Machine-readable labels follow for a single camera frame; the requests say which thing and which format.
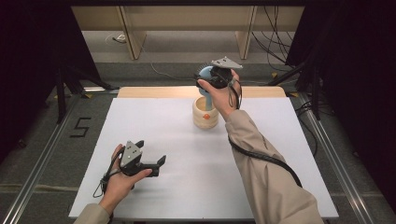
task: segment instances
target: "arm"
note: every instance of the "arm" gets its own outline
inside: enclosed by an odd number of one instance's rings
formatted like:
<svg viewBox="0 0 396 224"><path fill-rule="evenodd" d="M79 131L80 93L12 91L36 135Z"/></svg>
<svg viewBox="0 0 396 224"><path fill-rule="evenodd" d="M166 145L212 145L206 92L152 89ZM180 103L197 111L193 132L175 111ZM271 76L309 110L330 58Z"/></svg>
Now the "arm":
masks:
<svg viewBox="0 0 396 224"><path fill-rule="evenodd" d="M233 77L239 79L235 71ZM228 135L234 143L245 150L285 161L262 136L248 114L230 106L227 88L218 90L204 80L198 82L212 96L213 104L226 121ZM240 93L237 83L233 87ZM233 156L256 223L323 223L315 197L298 187L284 168L252 159L234 149Z"/></svg>
<svg viewBox="0 0 396 224"><path fill-rule="evenodd" d="M122 149L122 145L119 144L113 152L112 158L115 158L117 152ZM116 159L113 164L113 169L120 170L120 158ZM119 172L110 177L107 184L107 190L105 195L99 204L90 203L79 215L75 224L90 224L90 223L104 223L107 224L109 217L113 214L114 209L131 191L132 186L148 176L151 173L150 169L143 170L137 175L127 176L122 172Z"/></svg>

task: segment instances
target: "hand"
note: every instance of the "hand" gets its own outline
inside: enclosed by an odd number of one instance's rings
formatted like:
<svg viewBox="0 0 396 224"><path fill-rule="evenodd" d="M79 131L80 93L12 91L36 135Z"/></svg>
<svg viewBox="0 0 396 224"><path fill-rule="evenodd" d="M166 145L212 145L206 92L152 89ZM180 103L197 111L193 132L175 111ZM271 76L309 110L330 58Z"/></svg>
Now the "hand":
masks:
<svg viewBox="0 0 396 224"><path fill-rule="evenodd" d="M112 158L114 158L121 149L122 144L119 144L114 150ZM120 169L120 158L116 159L112 169ZM139 180L148 176L151 172L151 169L147 169L133 176L125 175L122 172L111 176L108 180L106 193L99 204L111 215L116 206L131 191L131 187Z"/></svg>
<svg viewBox="0 0 396 224"><path fill-rule="evenodd" d="M239 81L239 76L238 74L235 73L235 71L232 69L231 73L233 75L233 78ZM225 121L227 121L228 117L230 114L235 111L236 109L236 101L239 100L235 97L233 92L229 90L229 87L223 88L223 89L216 89L210 83L203 79L199 79L198 83L201 85L201 87L209 92L209 94L212 96L212 101L213 105L215 108L220 112L221 116L224 118ZM233 87L235 88L236 92L238 93L238 98L239 95L241 94L241 86L239 85L238 82L235 81L233 84ZM232 105L230 105L230 91L231 91L231 97L232 97Z"/></svg>

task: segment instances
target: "table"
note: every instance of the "table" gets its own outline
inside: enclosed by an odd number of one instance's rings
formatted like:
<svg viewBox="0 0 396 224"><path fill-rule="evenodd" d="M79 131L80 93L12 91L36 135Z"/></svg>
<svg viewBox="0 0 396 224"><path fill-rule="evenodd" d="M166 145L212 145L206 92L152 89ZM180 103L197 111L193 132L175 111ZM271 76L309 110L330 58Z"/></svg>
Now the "table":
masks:
<svg viewBox="0 0 396 224"><path fill-rule="evenodd" d="M243 91L246 98L242 108L284 155L304 188L317 197L322 217L337 218L289 98L279 87L245 87ZM166 155L166 163L159 177L146 178L135 185L115 210L115 218L253 219L224 121L219 120L210 130L201 130L192 122L192 102L197 96L196 87L122 88L107 114L69 216L77 217L87 203L99 202L92 194L106 171L114 146L126 144L127 140L145 140L142 162ZM289 141L284 141L282 134Z"/></svg>

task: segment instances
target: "black strap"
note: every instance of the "black strap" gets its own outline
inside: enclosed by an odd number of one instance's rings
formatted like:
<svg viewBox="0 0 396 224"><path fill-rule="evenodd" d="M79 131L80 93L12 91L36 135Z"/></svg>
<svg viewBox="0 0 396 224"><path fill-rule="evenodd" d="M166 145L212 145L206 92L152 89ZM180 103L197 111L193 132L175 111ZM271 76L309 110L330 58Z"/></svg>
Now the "black strap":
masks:
<svg viewBox="0 0 396 224"><path fill-rule="evenodd" d="M249 156L251 158L255 158L258 160L262 160L262 161L269 161L273 164L276 164L278 166L283 167L285 170L289 171L289 173L291 174L291 176L293 176L294 181L296 182L296 184L302 188L303 186L301 185L300 179L298 178L297 174L294 173L294 171L283 161L280 161L276 158L264 155L264 154L260 154L260 153L256 153L256 152L251 152L251 151L247 151L243 148L241 148L240 146L238 146L237 144L235 144L233 141L231 141L231 138L228 137L228 140L230 141L230 144L233 148L235 148L236 151L244 154L245 156Z"/></svg>

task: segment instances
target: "person's right hand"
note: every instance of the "person's right hand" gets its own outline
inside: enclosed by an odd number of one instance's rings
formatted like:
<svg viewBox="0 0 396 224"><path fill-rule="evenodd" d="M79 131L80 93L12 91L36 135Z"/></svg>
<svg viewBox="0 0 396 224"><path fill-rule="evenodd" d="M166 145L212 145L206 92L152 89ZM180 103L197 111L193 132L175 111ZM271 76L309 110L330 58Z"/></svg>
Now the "person's right hand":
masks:
<svg viewBox="0 0 396 224"><path fill-rule="evenodd" d="M239 81L238 74L236 74L233 69L231 70L231 72L233 74L233 78ZM198 83L201 85L201 87L204 90L209 92L209 94L212 96L213 105L223 116L224 120L227 121L230 114L236 110L236 101L239 100L238 99L239 97L236 98L233 92L229 90L229 87L225 87L223 89L216 89L212 85L210 85L210 83L208 83L203 79L198 79ZM241 86L239 85L239 83L235 81L233 87L235 88L239 96L241 94ZM231 104L230 104L230 91L233 101Z"/></svg>

